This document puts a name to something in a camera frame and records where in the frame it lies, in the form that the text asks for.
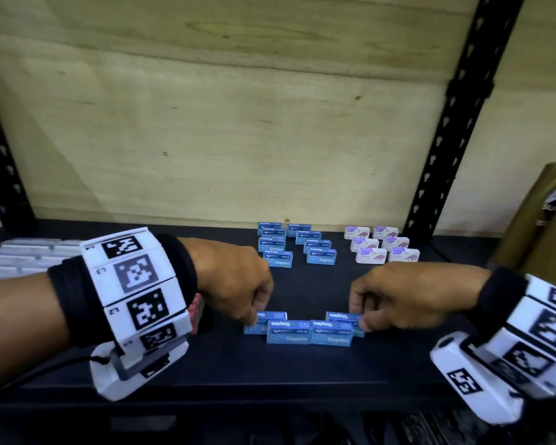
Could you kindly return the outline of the row of white flat packs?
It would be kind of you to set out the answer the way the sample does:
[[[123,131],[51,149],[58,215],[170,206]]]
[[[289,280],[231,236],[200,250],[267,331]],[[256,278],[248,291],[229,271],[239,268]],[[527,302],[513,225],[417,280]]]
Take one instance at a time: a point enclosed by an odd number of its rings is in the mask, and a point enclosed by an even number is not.
[[[81,254],[78,239],[8,239],[0,244],[0,280],[44,273]]]

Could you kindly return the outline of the person's left forearm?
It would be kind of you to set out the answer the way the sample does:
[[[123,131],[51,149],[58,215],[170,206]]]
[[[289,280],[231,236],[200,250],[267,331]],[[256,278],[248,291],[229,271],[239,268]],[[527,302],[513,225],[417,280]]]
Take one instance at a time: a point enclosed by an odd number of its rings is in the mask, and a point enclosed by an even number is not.
[[[47,273],[0,281],[0,387],[69,346],[66,319]]]

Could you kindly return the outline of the black perforated shelf upright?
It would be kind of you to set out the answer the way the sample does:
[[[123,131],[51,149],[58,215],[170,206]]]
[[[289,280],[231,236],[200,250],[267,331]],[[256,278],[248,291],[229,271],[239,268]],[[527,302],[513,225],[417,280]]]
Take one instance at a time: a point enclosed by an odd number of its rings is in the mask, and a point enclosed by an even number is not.
[[[37,222],[1,122],[0,222],[7,230],[19,234],[32,230]]]
[[[430,243],[524,0],[479,0],[402,229]]]

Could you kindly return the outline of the brown gold carton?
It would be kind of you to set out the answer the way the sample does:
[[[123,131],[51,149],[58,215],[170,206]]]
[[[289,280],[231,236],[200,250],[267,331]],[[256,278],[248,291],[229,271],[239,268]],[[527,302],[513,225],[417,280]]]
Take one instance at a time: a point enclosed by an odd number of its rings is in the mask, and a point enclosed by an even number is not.
[[[487,267],[517,270],[556,285],[556,163],[542,169]]]

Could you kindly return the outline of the person's left hand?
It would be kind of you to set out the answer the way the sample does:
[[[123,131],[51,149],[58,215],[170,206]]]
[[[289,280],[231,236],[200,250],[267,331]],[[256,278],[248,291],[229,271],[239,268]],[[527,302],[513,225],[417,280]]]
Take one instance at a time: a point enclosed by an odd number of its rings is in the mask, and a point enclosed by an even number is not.
[[[196,240],[193,262],[198,290],[220,313],[241,321],[241,297],[248,281],[273,278],[268,262],[252,247]]]

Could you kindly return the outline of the black wrist sleeve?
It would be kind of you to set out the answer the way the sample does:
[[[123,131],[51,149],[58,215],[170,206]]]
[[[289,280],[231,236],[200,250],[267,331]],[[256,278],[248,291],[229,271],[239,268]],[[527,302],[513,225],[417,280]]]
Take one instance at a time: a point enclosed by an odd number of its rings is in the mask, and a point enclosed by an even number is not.
[[[163,233],[154,236],[168,256],[189,306],[197,292],[197,274],[192,258],[178,238]],[[50,267],[47,274],[65,315],[71,343],[86,347],[113,341],[113,333],[82,255]]]
[[[476,331],[478,341],[489,341],[502,329],[526,294],[525,275],[508,268],[496,268],[477,295],[476,304],[464,316]]]

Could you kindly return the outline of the rows of blue staple boxes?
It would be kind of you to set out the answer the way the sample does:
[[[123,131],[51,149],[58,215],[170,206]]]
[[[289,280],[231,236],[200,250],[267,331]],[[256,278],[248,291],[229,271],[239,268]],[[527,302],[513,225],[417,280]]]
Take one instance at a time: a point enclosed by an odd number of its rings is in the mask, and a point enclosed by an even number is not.
[[[338,252],[330,239],[324,239],[322,232],[314,230],[310,224],[287,224],[260,222],[257,227],[258,252],[271,268],[290,269],[294,253],[288,249],[291,243],[300,247],[304,260],[309,265],[334,266]]]

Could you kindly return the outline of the white marker wristband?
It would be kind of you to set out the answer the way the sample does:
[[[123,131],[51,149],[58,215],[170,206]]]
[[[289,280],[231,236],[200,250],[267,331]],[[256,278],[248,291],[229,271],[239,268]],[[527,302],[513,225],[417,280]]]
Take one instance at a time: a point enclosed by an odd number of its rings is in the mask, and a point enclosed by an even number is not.
[[[175,271],[147,227],[89,239],[79,249],[124,355],[141,357],[191,334]]]
[[[556,286],[526,275],[525,295],[484,349],[517,372],[523,391],[556,397]]]

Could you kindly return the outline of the person's right hand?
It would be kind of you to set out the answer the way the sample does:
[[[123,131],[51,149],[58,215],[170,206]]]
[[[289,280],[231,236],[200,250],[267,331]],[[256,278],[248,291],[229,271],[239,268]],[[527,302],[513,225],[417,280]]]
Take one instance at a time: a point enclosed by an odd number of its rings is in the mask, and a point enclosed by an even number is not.
[[[464,307],[460,267],[449,263],[390,262],[356,280],[373,280],[385,298],[385,330],[440,325]]]

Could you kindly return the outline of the rows of white purple boxes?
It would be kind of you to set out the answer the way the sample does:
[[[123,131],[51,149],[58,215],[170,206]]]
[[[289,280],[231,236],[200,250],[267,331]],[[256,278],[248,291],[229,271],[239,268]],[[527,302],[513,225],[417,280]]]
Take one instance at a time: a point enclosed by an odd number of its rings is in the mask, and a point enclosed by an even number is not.
[[[397,227],[377,225],[373,228],[347,226],[344,238],[350,240],[350,251],[358,264],[384,265],[388,262],[416,262],[420,250],[410,247],[410,239],[399,235]]]

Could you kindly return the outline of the blue staple box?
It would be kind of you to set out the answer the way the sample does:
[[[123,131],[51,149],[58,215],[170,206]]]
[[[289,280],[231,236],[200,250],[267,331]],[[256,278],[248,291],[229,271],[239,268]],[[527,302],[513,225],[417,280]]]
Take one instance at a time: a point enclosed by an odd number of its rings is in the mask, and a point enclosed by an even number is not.
[[[271,320],[267,323],[267,344],[307,345],[310,341],[310,321]]]
[[[267,328],[269,321],[287,321],[288,315],[284,311],[258,311],[257,322],[253,326],[244,326],[244,335],[260,335],[267,336]]]
[[[348,321],[310,321],[310,344],[350,347],[355,328]]]
[[[359,321],[361,315],[360,314],[352,314],[352,313],[337,313],[337,312],[326,312],[325,321],[332,321],[332,322],[344,322],[350,323],[354,329],[354,336],[355,337],[365,337],[365,332],[360,329]]]

